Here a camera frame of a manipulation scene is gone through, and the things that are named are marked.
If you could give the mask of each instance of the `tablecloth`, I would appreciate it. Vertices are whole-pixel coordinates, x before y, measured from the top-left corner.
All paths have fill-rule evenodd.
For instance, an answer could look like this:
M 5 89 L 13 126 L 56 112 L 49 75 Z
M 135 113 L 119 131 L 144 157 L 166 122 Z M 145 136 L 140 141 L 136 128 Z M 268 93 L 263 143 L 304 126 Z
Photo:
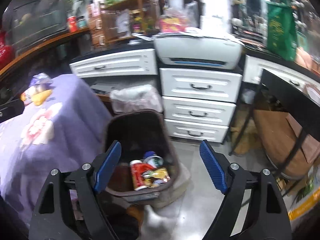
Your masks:
M 27 227 L 52 169 L 78 169 L 101 153 L 111 115 L 89 86 L 73 74 L 52 79 L 41 106 L 0 124 L 0 192 Z

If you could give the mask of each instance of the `tile floor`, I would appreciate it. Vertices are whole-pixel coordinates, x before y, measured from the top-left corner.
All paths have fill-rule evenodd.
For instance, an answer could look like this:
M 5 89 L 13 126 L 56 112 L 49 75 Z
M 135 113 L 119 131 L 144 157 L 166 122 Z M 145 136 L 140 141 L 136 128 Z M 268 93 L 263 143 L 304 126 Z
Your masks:
M 216 190 L 199 155 L 199 143 L 189 141 L 173 141 L 180 161 L 191 173 L 191 183 L 186 192 L 175 202 L 154 209 L 159 215 L 159 224 L 152 226 L 148 216 L 145 217 L 141 229 L 140 240 L 201 240 L 207 232 L 224 195 Z M 230 162 L 238 163 L 242 168 L 251 171 L 261 171 L 270 168 L 270 163 L 263 152 L 254 151 L 243 157 L 228 156 L 230 144 L 214 144 L 216 152 L 223 153 Z M 246 190 L 243 201 L 250 196 Z M 244 206 L 238 216 L 232 235 L 241 231 L 248 205 Z

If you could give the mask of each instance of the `metal screw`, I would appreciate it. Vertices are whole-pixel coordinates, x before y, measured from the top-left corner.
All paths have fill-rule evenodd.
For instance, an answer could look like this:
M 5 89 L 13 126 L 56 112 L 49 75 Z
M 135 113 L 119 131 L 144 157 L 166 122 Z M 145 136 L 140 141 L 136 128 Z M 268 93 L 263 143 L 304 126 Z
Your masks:
M 231 163 L 230 168 L 233 170 L 237 170 L 237 169 L 239 169 L 239 165 L 236 163 Z
M 57 169 L 53 169 L 50 173 L 52 176 L 57 175 L 58 174 L 58 170 Z
M 264 175 L 270 175 L 270 171 L 268 169 L 263 169 L 262 172 Z
M 85 164 L 82 165 L 82 169 L 85 170 L 85 171 L 90 169 L 90 168 L 91 168 L 90 163 L 85 163 Z

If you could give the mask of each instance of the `red can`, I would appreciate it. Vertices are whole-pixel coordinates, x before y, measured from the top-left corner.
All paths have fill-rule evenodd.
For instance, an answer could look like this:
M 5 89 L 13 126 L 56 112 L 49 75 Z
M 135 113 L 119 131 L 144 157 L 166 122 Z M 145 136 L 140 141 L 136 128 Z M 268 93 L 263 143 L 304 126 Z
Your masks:
M 130 168 L 134 190 L 146 188 L 147 186 L 145 185 L 144 179 L 141 174 L 145 171 L 152 170 L 153 167 L 150 164 L 142 163 L 142 161 L 140 160 L 134 160 L 130 162 Z
M 71 16 L 68 18 L 68 26 L 69 26 L 69 30 L 71 32 L 75 32 L 78 30 L 77 27 L 77 17 L 76 16 Z

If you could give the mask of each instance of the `drawer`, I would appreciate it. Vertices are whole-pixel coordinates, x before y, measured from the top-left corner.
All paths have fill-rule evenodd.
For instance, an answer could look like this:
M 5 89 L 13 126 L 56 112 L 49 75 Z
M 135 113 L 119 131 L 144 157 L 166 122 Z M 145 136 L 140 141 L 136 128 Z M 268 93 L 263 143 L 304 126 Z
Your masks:
M 164 96 L 236 102 L 242 75 L 221 71 L 160 68 Z
M 298 71 L 290 69 L 288 67 L 273 63 L 264 59 L 246 56 L 246 63 L 244 69 L 244 82 L 259 84 L 262 75 L 262 70 L 266 69 L 274 75 L 282 78 L 288 83 L 294 85 L 298 89 L 302 90 L 306 83 L 311 83 L 320 88 L 320 84 L 314 81 L 312 78 L 301 74 Z
M 154 49 L 123 51 L 70 64 L 80 78 L 122 75 L 156 75 Z
M 236 108 L 233 103 L 191 98 L 162 97 L 164 117 L 186 122 L 228 126 Z
M 222 142 L 228 127 L 221 125 L 212 125 L 205 123 L 185 122 L 171 119 L 164 119 L 170 136 L 195 139 L 208 140 L 210 142 Z

